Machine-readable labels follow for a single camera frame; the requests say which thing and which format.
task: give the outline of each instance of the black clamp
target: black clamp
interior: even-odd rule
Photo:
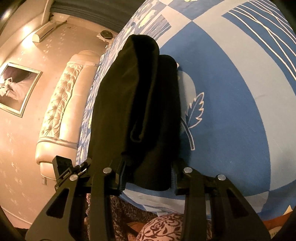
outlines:
[[[99,169],[92,178],[90,204],[90,239],[115,241],[110,195],[120,196],[124,191],[128,174],[128,157],[111,161],[109,167]]]
[[[208,177],[173,161],[176,195],[186,195],[181,241],[206,240],[206,205],[211,204],[213,239],[216,241],[269,241],[270,234],[252,206],[224,175]]]

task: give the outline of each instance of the beige wallpaper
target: beige wallpaper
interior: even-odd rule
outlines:
[[[67,23],[41,43],[29,35],[6,62],[43,71],[22,118],[0,110],[0,204],[11,214],[32,223],[54,194],[55,181],[41,184],[35,162],[36,143],[56,83],[72,55],[82,50],[105,52],[97,32]]]
[[[13,14],[0,35],[0,46],[15,33],[16,30],[24,26],[33,18],[42,14],[46,0],[26,0]]]

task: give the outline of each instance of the curtain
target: curtain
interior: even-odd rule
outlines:
[[[51,12],[82,18],[119,33],[145,0],[56,0]]]

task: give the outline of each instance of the mattress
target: mattress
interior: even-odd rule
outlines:
[[[102,56],[76,164],[87,158],[100,82],[131,34],[153,37],[179,64],[180,157],[203,175],[227,176],[262,220],[293,209],[296,36],[269,0],[147,0]],[[170,189],[128,183],[121,198],[159,215],[184,213],[185,197]]]

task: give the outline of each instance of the brown floral fabric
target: brown floral fabric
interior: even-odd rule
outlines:
[[[86,210],[86,223],[87,223],[87,233],[88,237],[90,237],[89,233],[89,206],[91,200],[91,194],[87,194],[86,196],[88,208]],[[114,233],[116,237],[116,241],[128,241],[127,232],[125,230],[124,224],[131,222],[140,222],[140,223],[148,223],[157,217],[156,214],[143,211],[132,204],[123,201],[121,198],[116,196],[110,196],[111,201],[111,212],[112,212],[112,220]]]
[[[91,195],[87,194],[85,241],[89,241],[89,205]],[[151,212],[143,211],[116,196],[110,196],[111,212],[116,241],[128,241],[125,225],[131,222],[145,223],[136,241],[180,241],[183,214],[169,214],[158,217]],[[212,224],[207,220],[207,240],[212,238]]]
[[[170,214],[148,222],[140,231],[136,241],[179,241],[181,240],[183,214]],[[212,238],[212,224],[207,221],[207,240]]]

